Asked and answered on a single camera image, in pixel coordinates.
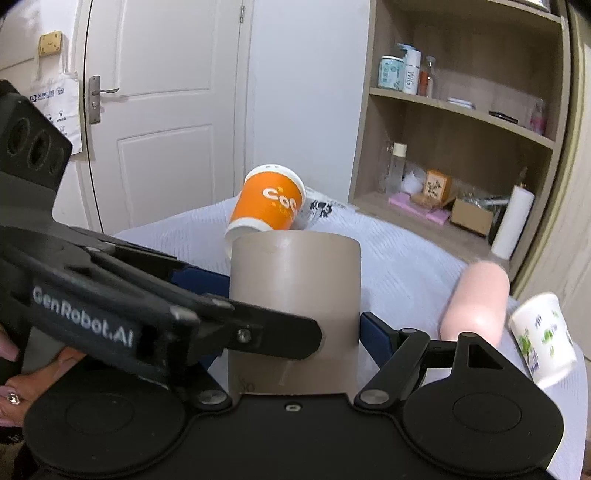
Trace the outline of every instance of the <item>door handle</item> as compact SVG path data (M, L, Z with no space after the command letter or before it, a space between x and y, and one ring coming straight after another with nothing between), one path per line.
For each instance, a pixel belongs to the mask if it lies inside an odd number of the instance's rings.
M93 95L98 95L99 93L117 93L119 91L118 88L112 88L111 90L94 90L92 92Z
M101 93L117 93L118 88L112 88L110 90L100 89L100 75L94 75L88 79L88 123L89 125L95 125L100 123L100 94Z

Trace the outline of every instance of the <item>fingernail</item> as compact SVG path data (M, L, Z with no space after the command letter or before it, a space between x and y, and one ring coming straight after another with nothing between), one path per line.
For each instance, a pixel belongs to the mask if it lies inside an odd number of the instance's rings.
M78 363L78 360L75 358L69 358L68 360L64 360L60 364L60 368L57 369L56 374L53 376L53 380L59 380L63 377L68 371Z
M16 393L18 395L17 391L12 387L6 387L4 385L0 387L0 397L8 398L9 393Z
M1 333L0 357L5 358L6 360L10 360L11 362L16 361L16 359L18 358L18 347Z
M8 419L0 419L0 427L16 427L17 424L14 423L12 420Z

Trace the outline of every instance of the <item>bed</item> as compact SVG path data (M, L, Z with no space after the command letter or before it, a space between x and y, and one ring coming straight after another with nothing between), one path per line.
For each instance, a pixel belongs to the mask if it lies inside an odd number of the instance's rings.
M230 262L224 252L223 234L235 203L236 199L225 200L123 231L117 237L229 275ZM412 326L427 332L431 338L439 338L439 321L466 266L463 261L403 228L322 197L309 204L306 213L309 217L302 225L306 229L346 235L361 244L361 311L372 311L395 329ZM514 299L510 299L508 310L513 311L517 305ZM507 330L499 350L521 371L527 371ZM548 469L560 480L578 480L583 463L587 376L578 346L576 351L577 368L546 391L564 417L564 437ZM377 366L361 348L359 386L363 386L376 371ZM225 356L214 362L210 372L227 387ZM446 371L432 370L426 381L445 375Z

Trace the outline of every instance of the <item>plastic bottle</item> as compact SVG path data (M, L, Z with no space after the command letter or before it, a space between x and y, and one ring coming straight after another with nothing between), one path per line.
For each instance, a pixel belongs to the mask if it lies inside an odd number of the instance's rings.
M392 146L388 176L385 179L385 190L388 195L400 192L406 162L406 150L407 146L403 143L394 142Z
M505 270L496 263L467 267L441 321L441 340L455 342L460 333L474 332L497 347L505 326L509 287Z
M535 100L534 111L531 113L530 130L538 135L544 135L546 131L546 104L541 98Z
M402 91L411 95L417 94L418 74L421 66L421 52L408 50L406 54L406 68L404 70L404 84Z
M433 98L434 84L435 57L427 56L418 77L418 94L423 97Z

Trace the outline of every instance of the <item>metal screw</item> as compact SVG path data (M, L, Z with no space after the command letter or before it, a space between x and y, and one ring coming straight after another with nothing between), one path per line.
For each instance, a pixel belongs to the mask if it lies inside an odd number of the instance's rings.
M384 390L371 388L370 390L361 392L359 399L363 403L367 403L367 405L381 405L390 400L390 395L388 395L388 393L386 393Z
M301 410L301 405L300 405L299 403L288 403L288 404L285 406L285 409L286 409L287 411L290 411L290 412L293 412L293 413L295 413L295 412L297 412L297 411L300 411L300 410Z
M238 341L240 343L248 343L252 340L251 331L246 328L238 330Z
M197 399L204 405L219 405L228 398L228 394L221 390L203 390Z

